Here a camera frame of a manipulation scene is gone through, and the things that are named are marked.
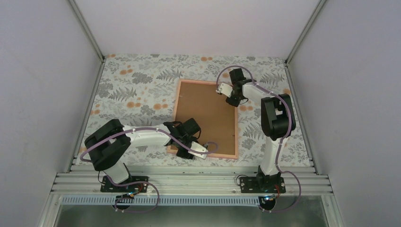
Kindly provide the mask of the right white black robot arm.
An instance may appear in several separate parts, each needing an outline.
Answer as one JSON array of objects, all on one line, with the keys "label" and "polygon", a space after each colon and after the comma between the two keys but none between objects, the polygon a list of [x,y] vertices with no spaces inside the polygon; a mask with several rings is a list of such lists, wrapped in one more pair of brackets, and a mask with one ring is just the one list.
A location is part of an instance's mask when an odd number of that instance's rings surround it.
[{"label": "right white black robot arm", "polygon": [[266,137],[264,157],[256,176],[246,180],[245,192],[278,192],[285,187],[278,165],[279,153],[296,127],[291,97],[261,87],[253,77],[247,79],[243,73],[245,70],[245,67],[235,66],[229,73],[231,84],[221,83],[217,91],[224,94],[226,102],[234,107],[243,100],[260,105],[261,128]]}]

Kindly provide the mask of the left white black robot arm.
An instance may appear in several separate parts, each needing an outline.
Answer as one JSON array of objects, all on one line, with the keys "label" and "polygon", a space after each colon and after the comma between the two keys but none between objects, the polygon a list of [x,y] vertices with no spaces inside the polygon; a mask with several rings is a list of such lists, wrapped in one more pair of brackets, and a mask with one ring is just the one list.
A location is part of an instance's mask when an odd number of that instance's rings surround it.
[{"label": "left white black robot arm", "polygon": [[85,139],[88,162],[96,171],[104,172],[117,190],[124,192],[131,187],[132,177],[121,158],[129,147],[173,146],[176,155],[183,159],[206,158],[207,148],[195,136],[201,133],[193,118],[185,122],[164,122],[156,126],[124,126],[112,119]]}]

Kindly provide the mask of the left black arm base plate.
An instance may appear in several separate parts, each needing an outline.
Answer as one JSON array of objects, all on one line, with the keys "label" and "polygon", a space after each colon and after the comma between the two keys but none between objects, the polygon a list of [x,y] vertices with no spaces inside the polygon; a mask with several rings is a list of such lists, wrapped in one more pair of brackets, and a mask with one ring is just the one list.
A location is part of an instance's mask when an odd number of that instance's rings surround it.
[{"label": "left black arm base plate", "polygon": [[144,181],[146,183],[141,183],[141,184],[130,184],[127,186],[115,186],[112,184],[107,176],[104,176],[102,179],[102,185],[100,188],[101,192],[115,192],[115,193],[145,193],[147,192],[147,182],[149,180],[148,176],[132,176],[131,178],[127,179],[124,182],[121,182],[121,184],[127,184],[131,182],[137,182],[137,181]]}]

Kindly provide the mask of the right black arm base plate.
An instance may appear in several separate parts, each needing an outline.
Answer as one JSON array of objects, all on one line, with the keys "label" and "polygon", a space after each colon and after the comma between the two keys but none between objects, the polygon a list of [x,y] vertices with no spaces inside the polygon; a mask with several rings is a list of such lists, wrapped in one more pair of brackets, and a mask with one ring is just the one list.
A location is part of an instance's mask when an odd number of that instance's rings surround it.
[{"label": "right black arm base plate", "polygon": [[270,178],[267,181],[256,177],[240,177],[241,193],[286,193],[284,178]]}]

